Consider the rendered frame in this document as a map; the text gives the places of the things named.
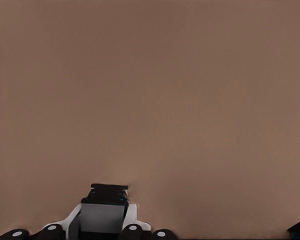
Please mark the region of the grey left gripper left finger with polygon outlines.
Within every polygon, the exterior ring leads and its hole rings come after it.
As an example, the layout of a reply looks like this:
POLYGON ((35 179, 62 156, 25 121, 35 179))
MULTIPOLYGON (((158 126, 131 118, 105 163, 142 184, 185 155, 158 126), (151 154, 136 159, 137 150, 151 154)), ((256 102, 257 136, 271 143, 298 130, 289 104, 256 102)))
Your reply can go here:
POLYGON ((137 205, 130 202, 128 189, 128 185, 93 183, 68 217, 53 224, 62 226, 66 240, 115 236, 128 225, 150 231, 150 224, 137 219, 137 205))

